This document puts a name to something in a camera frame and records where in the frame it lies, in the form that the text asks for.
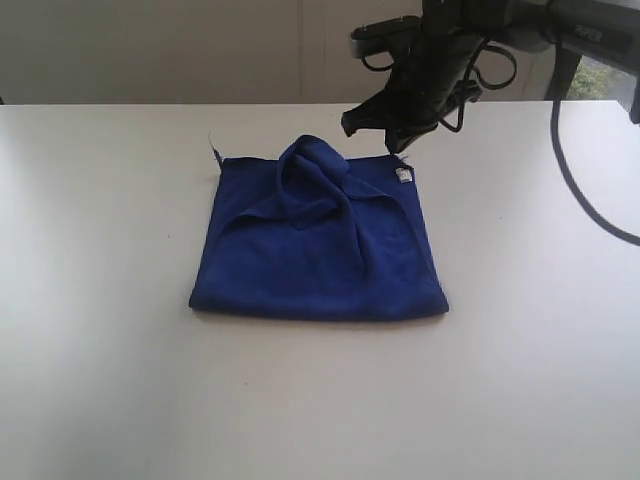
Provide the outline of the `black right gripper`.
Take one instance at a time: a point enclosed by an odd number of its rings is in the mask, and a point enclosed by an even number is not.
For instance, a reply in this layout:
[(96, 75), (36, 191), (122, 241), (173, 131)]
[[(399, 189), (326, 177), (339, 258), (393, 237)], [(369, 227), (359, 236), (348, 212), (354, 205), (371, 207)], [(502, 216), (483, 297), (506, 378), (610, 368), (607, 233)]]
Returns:
[(428, 33), (421, 23), (407, 48), (388, 52), (393, 63), (383, 90), (342, 114), (345, 135), (382, 130), (387, 151), (403, 153), (439, 126), (459, 132), (466, 103), (480, 91), (470, 77), (484, 47), (485, 36), (475, 31)]

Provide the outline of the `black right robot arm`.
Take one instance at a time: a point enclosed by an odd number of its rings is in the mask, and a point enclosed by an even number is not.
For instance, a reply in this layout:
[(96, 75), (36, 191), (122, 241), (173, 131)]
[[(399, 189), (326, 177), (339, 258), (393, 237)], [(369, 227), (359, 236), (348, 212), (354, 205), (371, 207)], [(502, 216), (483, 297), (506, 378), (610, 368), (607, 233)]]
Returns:
[[(591, 57), (627, 74), (639, 74), (639, 4), (636, 1), (425, 1), (418, 16), (363, 25), (350, 34), (361, 62), (386, 53), (389, 77), (381, 91), (345, 112), (347, 136), (381, 130), (392, 154), (403, 152), (438, 127), (457, 133), (467, 103), (489, 83), (476, 61), (484, 52), (510, 58), (513, 51), (550, 46)], [(455, 114), (458, 123), (447, 118)]]

